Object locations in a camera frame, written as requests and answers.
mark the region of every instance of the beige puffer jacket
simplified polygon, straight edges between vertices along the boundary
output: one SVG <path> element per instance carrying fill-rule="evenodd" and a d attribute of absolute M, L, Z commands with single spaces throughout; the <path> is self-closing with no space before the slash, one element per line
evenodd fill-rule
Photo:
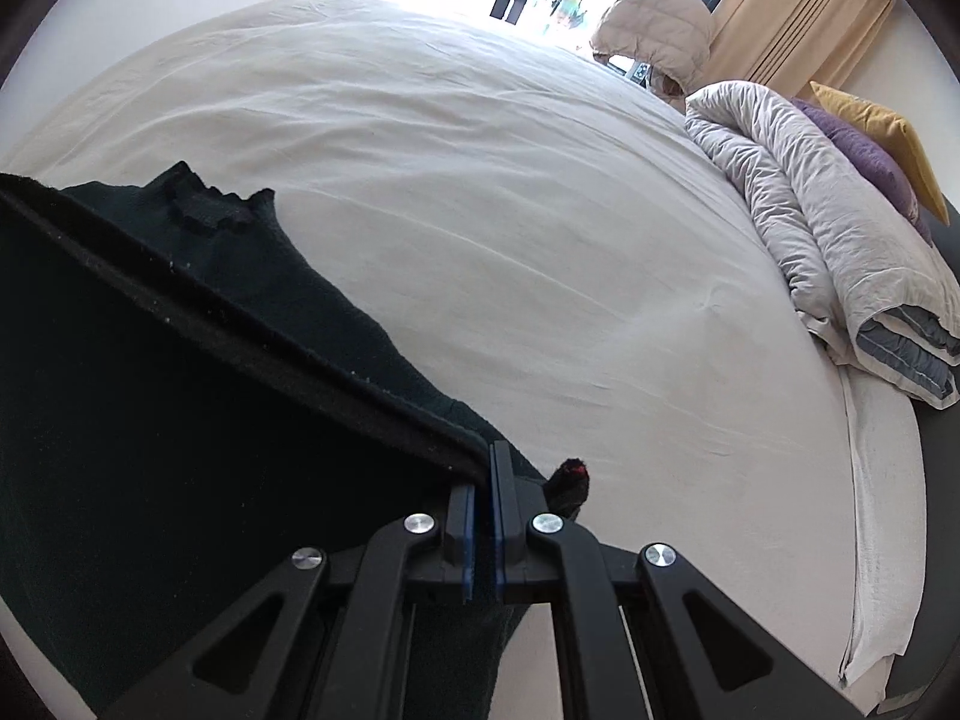
<path fill-rule="evenodd" d="M 600 19 L 590 47 L 598 58 L 646 62 L 689 95 L 700 88 L 712 37 L 713 14 L 702 0 L 619 0 Z"/>

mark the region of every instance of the white wall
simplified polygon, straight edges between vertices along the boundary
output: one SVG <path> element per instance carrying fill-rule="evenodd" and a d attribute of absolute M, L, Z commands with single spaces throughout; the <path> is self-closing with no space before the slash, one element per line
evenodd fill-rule
<path fill-rule="evenodd" d="M 960 208 L 960 81 L 909 6 L 896 4 L 843 89 L 913 122 L 940 188 Z"/>
<path fill-rule="evenodd" d="M 0 154 L 114 63 L 186 26 L 267 0 L 59 0 L 0 89 Z"/>

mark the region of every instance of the orange curtain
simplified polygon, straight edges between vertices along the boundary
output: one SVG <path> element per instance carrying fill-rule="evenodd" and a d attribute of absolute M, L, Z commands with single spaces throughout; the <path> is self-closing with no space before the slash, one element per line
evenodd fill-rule
<path fill-rule="evenodd" d="M 745 79 L 785 97 L 838 87 L 874 42 L 894 0 L 722 0 L 704 82 Z"/>

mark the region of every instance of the metal screw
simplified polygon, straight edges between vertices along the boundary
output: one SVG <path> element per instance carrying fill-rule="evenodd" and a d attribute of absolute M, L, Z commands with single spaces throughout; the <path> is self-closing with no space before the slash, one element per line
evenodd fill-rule
<path fill-rule="evenodd" d="M 410 533 L 430 533 L 434 525 L 436 522 L 429 514 L 411 514 L 403 520 L 403 527 Z"/>
<path fill-rule="evenodd" d="M 534 530 L 539 533 L 557 533 L 563 528 L 563 519 L 555 514 L 538 514 L 533 521 Z"/>
<path fill-rule="evenodd" d="M 323 562 L 323 553 L 316 547 L 301 547 L 291 555 L 290 560 L 301 571 L 309 571 Z"/>
<path fill-rule="evenodd" d="M 647 547 L 647 551 L 643 553 L 643 557 L 646 557 L 647 562 L 652 565 L 665 568 L 673 565 L 674 560 L 677 560 L 677 553 L 673 547 L 666 544 L 651 544 Z"/>

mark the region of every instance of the pillow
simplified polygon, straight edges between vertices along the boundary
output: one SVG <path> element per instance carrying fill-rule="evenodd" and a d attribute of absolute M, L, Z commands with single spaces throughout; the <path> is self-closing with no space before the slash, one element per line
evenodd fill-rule
<path fill-rule="evenodd" d="M 940 191 L 933 167 L 930 167 L 913 124 L 896 111 L 871 103 L 870 100 L 861 100 L 816 81 L 810 81 L 810 86 L 824 110 L 852 124 L 896 160 L 923 207 L 942 223 L 950 223 L 947 201 Z"/>
<path fill-rule="evenodd" d="M 856 171 L 880 190 L 928 244 L 933 245 L 930 228 L 920 216 L 920 204 L 910 187 L 910 181 L 894 158 L 877 146 L 852 124 L 847 124 L 829 111 L 817 108 L 804 100 L 792 100 L 803 114 L 817 125 L 820 132 L 856 167 Z"/>

